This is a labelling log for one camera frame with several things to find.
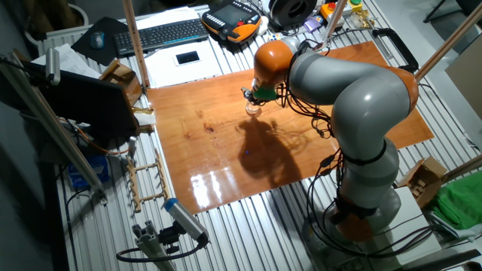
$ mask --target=wooden board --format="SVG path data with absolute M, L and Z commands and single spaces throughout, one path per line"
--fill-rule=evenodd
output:
M 385 65 L 372 42 L 332 50 L 331 57 Z M 245 112 L 241 87 L 253 71 L 148 90 L 176 197 L 193 213 L 315 175 L 337 150 L 311 119 L 267 103 L 257 119 Z M 331 113 L 331 106 L 323 107 Z M 397 146 L 431 139 L 417 110 L 389 131 Z

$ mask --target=monitor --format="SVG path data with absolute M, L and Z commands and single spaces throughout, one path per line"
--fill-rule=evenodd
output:
M 45 66 L 23 62 L 25 68 L 45 75 Z M 60 72 L 57 86 L 39 87 L 53 112 L 91 125 L 94 137 L 111 139 L 138 136 L 139 123 L 122 86 L 110 82 Z

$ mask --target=white phone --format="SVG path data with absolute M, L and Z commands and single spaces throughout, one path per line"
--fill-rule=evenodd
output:
M 199 62 L 201 59 L 196 51 L 181 53 L 173 57 L 175 65 L 186 65 L 194 62 Z

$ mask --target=keyboard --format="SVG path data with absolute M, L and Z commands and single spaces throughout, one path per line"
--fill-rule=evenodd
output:
M 203 41 L 209 34 L 201 19 L 193 19 L 141 29 L 139 36 L 144 53 L 148 53 L 159 48 Z M 129 32 L 114 35 L 114 43 L 119 57 L 134 54 L 133 41 Z

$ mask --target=black handle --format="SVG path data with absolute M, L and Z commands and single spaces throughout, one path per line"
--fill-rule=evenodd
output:
M 397 47 L 398 51 L 400 51 L 401 55 L 405 58 L 405 61 L 408 62 L 407 65 L 402 65 L 399 68 L 404 69 L 407 72 L 414 73 L 417 69 L 419 69 L 419 63 L 416 61 L 413 54 L 408 50 L 405 43 L 401 40 L 398 36 L 397 32 L 393 29 L 375 29 L 372 32 L 373 36 L 376 38 L 380 37 L 389 37 L 392 40 L 393 44 Z

